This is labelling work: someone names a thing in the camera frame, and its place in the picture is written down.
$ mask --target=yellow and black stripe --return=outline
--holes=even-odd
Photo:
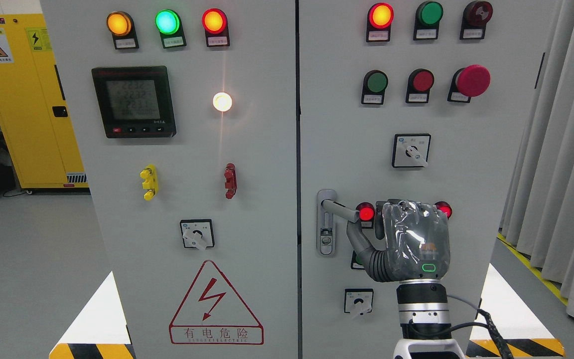
[[[57,344],[50,359],[136,359],[132,345]]]
[[[497,234],[497,239],[499,239],[502,243],[504,243],[506,248],[508,248],[508,250],[510,250],[510,252],[513,255],[515,255],[515,257],[517,257],[517,259],[519,259],[519,261],[522,262],[522,264],[524,264],[524,266],[526,268],[528,268],[528,270],[531,271],[531,273],[533,273],[533,275],[535,275],[535,277],[537,277],[537,279],[539,279],[540,282],[542,282],[544,284],[544,286],[546,286],[546,288],[548,288],[549,291],[551,291],[551,293],[553,293],[553,295],[556,296],[560,300],[560,302],[562,302],[565,306],[568,306],[568,299],[564,298],[561,295],[560,290],[555,286],[555,284],[553,284],[553,282],[551,282],[550,280],[544,279],[542,277],[542,272],[540,270],[538,270],[538,268],[531,266],[531,260],[530,259],[525,257],[524,254],[521,254],[520,252],[518,252],[517,249],[515,249],[515,247],[513,247],[513,245],[511,245],[510,243],[508,243],[506,241],[506,238],[504,238],[504,236],[501,233]]]
[[[506,339],[508,348],[515,357],[565,357],[566,352],[558,339]],[[466,356],[500,357],[499,351],[490,339],[469,341]]]

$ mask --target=red indicator light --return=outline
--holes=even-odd
[[[394,20],[394,8],[386,2],[379,2],[369,9],[369,23],[376,29],[386,29]]]
[[[364,222],[373,220],[373,217],[376,214],[376,209],[373,207],[373,204],[369,202],[360,203],[356,209],[360,212],[360,220]]]
[[[490,85],[490,72],[481,64],[472,64],[460,72],[455,83],[464,96],[480,96]]]
[[[210,34],[220,34],[227,27],[227,16],[221,9],[208,9],[203,13],[203,27]]]
[[[421,71],[413,78],[413,88],[416,91],[428,91],[433,87],[433,74],[429,71]]]
[[[437,207],[437,209],[446,214],[446,218],[451,218],[451,214],[453,214],[453,209],[451,208],[450,204],[444,202],[444,200],[441,200],[440,202],[435,203],[435,206]]]
[[[493,6],[487,1],[474,1],[464,9],[466,22],[472,26],[484,26],[493,17]]]

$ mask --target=red push button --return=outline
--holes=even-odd
[[[413,77],[413,88],[425,92],[433,87],[433,74],[430,71],[420,71]]]
[[[484,26],[493,17],[493,6],[487,1],[474,1],[464,9],[464,18],[472,26]]]
[[[490,72],[481,64],[472,64],[460,72],[455,83],[464,96],[480,96],[490,85]]]

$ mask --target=green push button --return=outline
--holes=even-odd
[[[427,1],[420,6],[418,20],[424,26],[434,26],[442,19],[444,9],[439,2]]]
[[[387,88],[388,83],[389,81],[387,80],[387,76],[385,76],[384,73],[377,71],[369,76],[369,79],[367,80],[367,88],[369,88],[369,91],[371,92],[378,93],[384,91],[384,89]]]
[[[433,273],[433,272],[435,272],[435,264],[430,264],[430,263],[422,264],[422,270],[424,270],[428,273]]]

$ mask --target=hazard tape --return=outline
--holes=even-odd
[[[515,357],[565,357],[564,346],[558,339],[506,339],[508,348]],[[500,357],[495,343],[490,339],[469,341],[466,356]]]
[[[132,345],[70,345],[61,343],[49,359],[136,359]]]

